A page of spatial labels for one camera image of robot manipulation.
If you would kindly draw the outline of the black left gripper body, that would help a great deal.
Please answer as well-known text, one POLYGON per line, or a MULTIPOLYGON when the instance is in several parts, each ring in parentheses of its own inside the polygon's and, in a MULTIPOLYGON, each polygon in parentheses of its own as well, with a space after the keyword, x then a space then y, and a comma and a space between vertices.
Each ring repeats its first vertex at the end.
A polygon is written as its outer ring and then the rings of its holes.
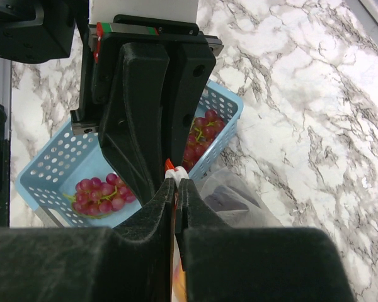
POLYGON ((150 47, 162 45, 170 62, 180 45, 207 46, 208 53, 217 57, 224 48, 217 36, 205 35, 195 23, 171 21, 118 14, 112 22, 89 25, 83 39, 83 65, 79 108, 71 111, 75 135, 99 131, 103 108, 109 101, 111 87, 122 45, 145 43, 150 47))

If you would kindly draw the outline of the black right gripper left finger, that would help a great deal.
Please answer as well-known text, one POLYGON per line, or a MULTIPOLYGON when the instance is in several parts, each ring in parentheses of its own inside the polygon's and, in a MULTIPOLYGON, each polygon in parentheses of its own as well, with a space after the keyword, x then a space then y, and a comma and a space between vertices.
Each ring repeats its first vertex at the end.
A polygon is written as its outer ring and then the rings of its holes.
POLYGON ((0 301, 170 301, 175 182, 115 228, 0 228, 0 301))

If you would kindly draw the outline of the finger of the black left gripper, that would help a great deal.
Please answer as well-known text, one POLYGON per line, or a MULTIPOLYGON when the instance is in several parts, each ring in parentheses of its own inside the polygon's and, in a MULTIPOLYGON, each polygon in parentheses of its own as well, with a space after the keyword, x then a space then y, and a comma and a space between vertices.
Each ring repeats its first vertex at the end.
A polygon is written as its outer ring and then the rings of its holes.
POLYGON ((168 64, 162 45, 122 45, 100 123, 104 158, 141 204, 163 182, 161 95, 168 64))
POLYGON ((182 43, 170 55, 163 87, 163 159, 181 165, 203 89, 216 64, 207 44, 182 43))

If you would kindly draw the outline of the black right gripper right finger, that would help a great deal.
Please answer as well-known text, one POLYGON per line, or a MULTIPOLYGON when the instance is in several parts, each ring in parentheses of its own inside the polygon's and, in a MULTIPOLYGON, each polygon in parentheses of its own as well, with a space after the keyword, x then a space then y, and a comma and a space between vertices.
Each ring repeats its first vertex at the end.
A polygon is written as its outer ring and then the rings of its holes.
POLYGON ((228 226, 195 184, 178 187, 175 234, 188 301, 353 301, 335 244, 317 228, 228 226))

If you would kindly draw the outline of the clear zip bag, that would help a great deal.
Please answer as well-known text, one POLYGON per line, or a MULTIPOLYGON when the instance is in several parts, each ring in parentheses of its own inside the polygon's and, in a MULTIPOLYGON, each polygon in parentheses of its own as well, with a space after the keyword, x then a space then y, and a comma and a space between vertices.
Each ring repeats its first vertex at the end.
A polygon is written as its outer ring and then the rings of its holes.
MULTIPOLYGON (((182 179, 188 179, 185 168, 174 167, 168 159, 165 163, 165 178, 173 177, 176 185, 182 179)), ((264 228, 282 227, 281 222, 268 209, 258 194, 252 190, 228 168, 215 171, 210 176, 195 183, 201 199, 230 227, 264 228)), ((176 236, 174 236, 174 254, 172 266, 171 301, 186 300, 186 274, 182 267, 176 236)))

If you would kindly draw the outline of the red grape bunch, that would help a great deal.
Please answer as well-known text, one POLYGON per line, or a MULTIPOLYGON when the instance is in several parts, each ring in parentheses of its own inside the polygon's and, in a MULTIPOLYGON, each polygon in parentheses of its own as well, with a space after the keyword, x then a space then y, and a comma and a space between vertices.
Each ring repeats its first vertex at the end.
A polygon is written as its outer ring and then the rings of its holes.
MULTIPOLYGON (((209 109, 192 121, 186 140, 182 167, 190 172, 203 154, 208 151, 218 134, 225 128, 225 122, 216 110, 209 109)), ((71 208, 79 216, 102 218, 136 200, 128 186, 114 173, 102 181, 97 177, 82 179, 75 186, 73 195, 64 195, 71 208)))

